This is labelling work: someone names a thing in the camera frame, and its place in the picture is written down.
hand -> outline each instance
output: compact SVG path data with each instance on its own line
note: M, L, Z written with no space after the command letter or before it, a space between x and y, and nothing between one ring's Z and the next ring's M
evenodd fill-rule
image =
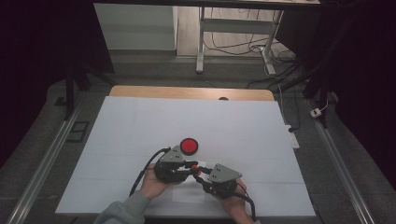
M235 192L245 195L245 190L247 189L247 186L239 178L236 179L236 183L238 183L238 187L236 187ZM246 203L245 200L234 196L228 197L226 199L221 199L216 196L215 198L217 198L220 201L222 207L224 208L224 211L228 215L230 215L230 217L237 224L254 223L253 219L251 219L251 217L248 215L245 209L245 203Z
M169 186L175 184L164 184L161 180L157 179L157 176L154 173L154 163L148 166L148 169L145 172L145 177L143 178L143 184L140 188L140 192L142 192L146 197L150 200L160 196L163 191Z

power strip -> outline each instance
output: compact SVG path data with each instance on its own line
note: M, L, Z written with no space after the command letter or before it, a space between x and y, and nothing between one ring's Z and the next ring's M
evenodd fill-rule
M291 142L291 147L294 149L300 148L300 145L298 144L296 135L293 132L289 132L289 129L291 128L290 125L285 125L286 131L288 131L289 137L290 137L290 142Z

